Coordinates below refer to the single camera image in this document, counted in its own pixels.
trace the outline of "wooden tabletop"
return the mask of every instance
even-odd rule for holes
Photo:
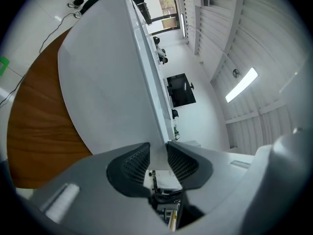
[[[68,32],[38,56],[12,106],[7,155],[18,188],[38,188],[91,155],[68,115],[60,88],[58,50]]]

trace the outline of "green object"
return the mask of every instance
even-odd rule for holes
[[[0,76],[3,75],[5,69],[8,67],[9,63],[10,63],[10,61],[7,58],[5,58],[5,57],[0,58]]]

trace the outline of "black cable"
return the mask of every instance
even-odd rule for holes
[[[11,91],[11,92],[9,93],[9,95],[8,95],[4,100],[1,101],[0,106],[1,106],[1,104],[2,104],[4,101],[6,101],[6,99],[7,99],[14,91],[16,91],[16,89],[18,88],[18,86],[20,85],[20,83],[21,83],[21,81],[23,80],[24,77],[25,77],[25,75],[21,78],[21,80],[19,81],[19,83],[17,84],[17,86],[15,87],[15,89],[14,89],[13,91]]]
[[[41,47],[40,47],[39,54],[41,54],[41,49],[44,47],[44,44],[45,44],[45,42],[48,40],[48,38],[49,38],[54,32],[56,32],[56,31],[59,29],[59,27],[60,27],[61,24],[63,23],[64,18],[66,18],[66,17],[69,16],[69,15],[74,15],[74,13],[69,13],[69,14],[67,14],[65,17],[63,17],[63,19],[62,19],[61,23],[59,24],[59,26],[58,26],[54,31],[52,31],[52,32],[49,34],[49,36],[44,40],[43,44],[42,44]]]

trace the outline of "window frame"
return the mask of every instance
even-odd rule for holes
[[[168,29],[164,29],[164,30],[159,30],[159,31],[156,31],[154,33],[150,33],[152,36],[155,36],[157,34],[160,34],[160,33],[163,33],[163,32],[167,32],[167,31],[170,31],[170,30],[180,29],[179,11],[178,11],[178,8],[177,8],[176,0],[174,0],[174,3],[175,3],[175,8],[176,8],[176,13],[175,14],[165,15],[165,16],[157,17],[157,18],[151,18],[151,21],[152,22],[156,22],[156,21],[159,21],[159,20],[162,20],[162,19],[175,17],[177,26],[176,27],[172,27],[172,28],[168,28]]]

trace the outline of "desk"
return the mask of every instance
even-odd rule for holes
[[[91,155],[68,115],[60,88],[58,50],[68,32],[38,56],[13,102],[7,155],[18,188],[38,188]]]

